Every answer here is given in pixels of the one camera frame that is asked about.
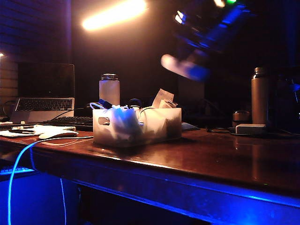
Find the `water bottle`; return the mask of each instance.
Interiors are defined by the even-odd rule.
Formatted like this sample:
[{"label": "water bottle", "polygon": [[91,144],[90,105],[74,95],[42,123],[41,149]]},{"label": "water bottle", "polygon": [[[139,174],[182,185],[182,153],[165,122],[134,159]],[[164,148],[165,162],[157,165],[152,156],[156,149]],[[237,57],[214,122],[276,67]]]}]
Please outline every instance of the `water bottle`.
[{"label": "water bottle", "polygon": [[252,123],[269,123],[269,79],[262,67],[254,70],[251,79]]},{"label": "water bottle", "polygon": [[99,81],[99,98],[120,105],[120,82],[116,74],[103,74]]}]

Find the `white mouse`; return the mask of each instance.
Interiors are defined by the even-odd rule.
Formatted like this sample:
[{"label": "white mouse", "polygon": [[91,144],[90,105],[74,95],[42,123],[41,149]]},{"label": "white mouse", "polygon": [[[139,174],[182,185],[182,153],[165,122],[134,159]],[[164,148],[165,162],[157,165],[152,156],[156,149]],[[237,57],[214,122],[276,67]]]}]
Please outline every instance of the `white mouse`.
[{"label": "white mouse", "polygon": [[58,137],[74,137],[77,136],[78,132],[73,130],[55,130],[51,132],[46,132],[41,134],[39,139],[49,139],[49,138],[58,138]]}]

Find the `wooden desk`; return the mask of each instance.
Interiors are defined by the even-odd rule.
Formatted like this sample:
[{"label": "wooden desk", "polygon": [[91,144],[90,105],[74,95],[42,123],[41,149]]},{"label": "wooden desk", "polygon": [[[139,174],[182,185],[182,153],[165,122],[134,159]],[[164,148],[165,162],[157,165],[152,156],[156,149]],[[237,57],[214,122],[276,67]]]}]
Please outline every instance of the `wooden desk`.
[{"label": "wooden desk", "polygon": [[[0,158],[14,161],[36,140],[0,138]],[[58,145],[39,143],[21,164],[214,224],[300,221],[300,139],[201,130],[129,149],[100,146],[92,139],[51,143]]]}]

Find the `translucent box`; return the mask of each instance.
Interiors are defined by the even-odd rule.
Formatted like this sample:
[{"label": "translucent box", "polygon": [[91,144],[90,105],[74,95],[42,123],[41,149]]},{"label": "translucent box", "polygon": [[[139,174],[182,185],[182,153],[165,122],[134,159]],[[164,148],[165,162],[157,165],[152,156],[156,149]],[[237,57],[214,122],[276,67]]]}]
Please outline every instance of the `translucent box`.
[{"label": "translucent box", "polygon": [[114,147],[180,138],[181,109],[94,109],[93,131],[95,143]]}]

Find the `bright light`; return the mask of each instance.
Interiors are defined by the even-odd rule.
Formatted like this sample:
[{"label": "bright light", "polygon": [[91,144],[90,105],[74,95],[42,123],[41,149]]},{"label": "bright light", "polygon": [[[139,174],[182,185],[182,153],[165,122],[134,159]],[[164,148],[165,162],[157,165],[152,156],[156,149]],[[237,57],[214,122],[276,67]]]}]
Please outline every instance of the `bright light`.
[{"label": "bright light", "polygon": [[180,12],[180,11],[177,11],[177,14],[179,15],[179,17],[182,19],[183,18],[183,13],[182,12]]},{"label": "bright light", "polygon": [[176,20],[178,23],[182,23],[182,19],[179,17],[179,15],[176,15],[176,16],[175,16],[175,20]]},{"label": "bright light", "polygon": [[214,1],[215,1],[216,6],[218,6],[220,8],[225,7],[225,2],[223,0],[214,0]]},{"label": "bright light", "polygon": [[236,0],[227,0],[227,3],[228,3],[228,4],[231,4],[231,5],[232,5],[233,3],[235,3],[235,2],[236,2]]},{"label": "bright light", "polygon": [[107,27],[113,23],[124,21],[138,16],[146,9],[144,0],[127,0],[83,22],[87,30],[95,30]]}]

